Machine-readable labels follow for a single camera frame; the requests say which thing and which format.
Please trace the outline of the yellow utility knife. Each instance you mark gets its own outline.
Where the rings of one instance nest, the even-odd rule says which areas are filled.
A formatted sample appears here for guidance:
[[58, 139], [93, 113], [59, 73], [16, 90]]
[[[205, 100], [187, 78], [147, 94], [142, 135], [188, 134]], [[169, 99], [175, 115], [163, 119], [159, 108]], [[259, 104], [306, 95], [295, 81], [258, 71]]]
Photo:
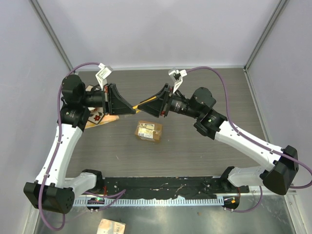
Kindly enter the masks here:
[[132, 108], [136, 111], [136, 113], [139, 113], [139, 112], [141, 111], [141, 110], [138, 108], [140, 105], [145, 104], [145, 103], [147, 103], [147, 102], [149, 102], [149, 101], [152, 101], [152, 100], [154, 100], [154, 99], [156, 99], [156, 98], [157, 98], [157, 96], [151, 97], [151, 98], [149, 98], [149, 99], [147, 99], [147, 100], [145, 100], [145, 101], [140, 102], [140, 103], [137, 104], [136, 106], [133, 106]]

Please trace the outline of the brown cardboard express box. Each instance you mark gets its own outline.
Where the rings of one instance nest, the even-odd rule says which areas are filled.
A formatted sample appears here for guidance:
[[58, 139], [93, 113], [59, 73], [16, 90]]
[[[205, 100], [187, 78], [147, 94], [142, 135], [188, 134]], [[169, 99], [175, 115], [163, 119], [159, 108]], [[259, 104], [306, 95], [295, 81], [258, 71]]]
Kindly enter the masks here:
[[159, 143], [162, 137], [162, 130], [162, 124], [139, 120], [135, 136], [141, 140]]

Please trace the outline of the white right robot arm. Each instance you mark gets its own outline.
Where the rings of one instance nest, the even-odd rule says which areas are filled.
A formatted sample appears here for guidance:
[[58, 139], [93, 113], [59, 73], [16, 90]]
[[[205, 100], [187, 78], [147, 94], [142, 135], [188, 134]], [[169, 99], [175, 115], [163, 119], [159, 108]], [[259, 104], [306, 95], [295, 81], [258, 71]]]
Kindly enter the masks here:
[[241, 186], [264, 186], [278, 195], [285, 195], [298, 172], [297, 150], [292, 146], [282, 149], [267, 143], [230, 124], [226, 116], [213, 109], [216, 100], [204, 87], [196, 89], [191, 98], [180, 91], [173, 92], [168, 84], [138, 109], [155, 117], [166, 117], [169, 112], [192, 117], [194, 127], [204, 137], [225, 143], [259, 164], [257, 167], [228, 167], [222, 174], [220, 187], [230, 193]]

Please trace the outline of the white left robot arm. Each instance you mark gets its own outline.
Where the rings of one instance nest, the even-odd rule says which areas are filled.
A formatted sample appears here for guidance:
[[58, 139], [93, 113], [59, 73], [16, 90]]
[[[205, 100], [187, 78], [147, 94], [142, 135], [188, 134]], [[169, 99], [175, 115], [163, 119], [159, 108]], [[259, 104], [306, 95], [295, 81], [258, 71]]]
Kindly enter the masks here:
[[90, 117], [89, 109], [100, 107], [111, 116], [134, 115], [136, 110], [114, 83], [87, 91], [77, 75], [63, 79], [61, 94], [63, 104], [59, 106], [55, 140], [42, 170], [34, 182], [25, 184], [23, 192], [35, 208], [67, 214], [81, 194], [90, 191], [97, 195], [104, 188], [102, 173], [97, 170], [86, 169], [70, 181], [65, 180], [72, 153]]

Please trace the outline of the orange checkered cloth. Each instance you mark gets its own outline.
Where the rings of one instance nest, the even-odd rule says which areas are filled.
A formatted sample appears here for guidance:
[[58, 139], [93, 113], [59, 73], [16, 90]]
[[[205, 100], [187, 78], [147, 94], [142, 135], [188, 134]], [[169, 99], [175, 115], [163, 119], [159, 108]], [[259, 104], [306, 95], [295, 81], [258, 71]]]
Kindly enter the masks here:
[[89, 121], [87, 121], [85, 128], [89, 129], [89, 128], [93, 128], [93, 127], [98, 127], [113, 121], [119, 120], [119, 116], [110, 116], [110, 115], [106, 115], [104, 116], [104, 118], [100, 121], [100, 123], [98, 125], [95, 125]]

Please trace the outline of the floral square plate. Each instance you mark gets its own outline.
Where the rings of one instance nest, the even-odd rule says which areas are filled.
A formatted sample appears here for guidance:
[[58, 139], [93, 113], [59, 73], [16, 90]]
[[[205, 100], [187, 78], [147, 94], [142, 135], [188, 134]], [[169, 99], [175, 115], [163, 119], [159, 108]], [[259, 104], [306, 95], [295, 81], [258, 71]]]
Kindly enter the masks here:
[[[100, 90], [99, 87], [88, 85], [86, 88], [86, 91], [91, 91], [92, 89], [94, 89], [95, 91]], [[103, 108], [102, 107], [89, 107], [88, 109], [90, 111], [90, 116], [88, 118], [88, 121], [95, 125], [98, 125], [100, 121], [104, 118]]]

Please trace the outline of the pink paper packet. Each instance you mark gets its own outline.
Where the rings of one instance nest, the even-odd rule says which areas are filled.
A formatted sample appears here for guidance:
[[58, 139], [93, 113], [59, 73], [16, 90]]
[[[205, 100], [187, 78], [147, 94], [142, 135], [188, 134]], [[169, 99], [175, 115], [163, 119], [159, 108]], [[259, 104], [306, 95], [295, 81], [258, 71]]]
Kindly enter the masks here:
[[102, 219], [99, 223], [97, 234], [124, 234], [125, 227], [124, 223]]

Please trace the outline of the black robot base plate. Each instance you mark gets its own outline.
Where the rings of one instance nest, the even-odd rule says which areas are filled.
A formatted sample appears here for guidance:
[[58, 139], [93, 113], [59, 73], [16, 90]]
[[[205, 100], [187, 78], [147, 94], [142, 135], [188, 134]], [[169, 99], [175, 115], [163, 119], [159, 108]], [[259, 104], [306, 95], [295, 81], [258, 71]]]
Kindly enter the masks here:
[[94, 194], [114, 195], [125, 190], [124, 199], [185, 199], [216, 198], [218, 194], [246, 194], [248, 186], [235, 187], [227, 180], [212, 176], [180, 177], [106, 177], [99, 190]]

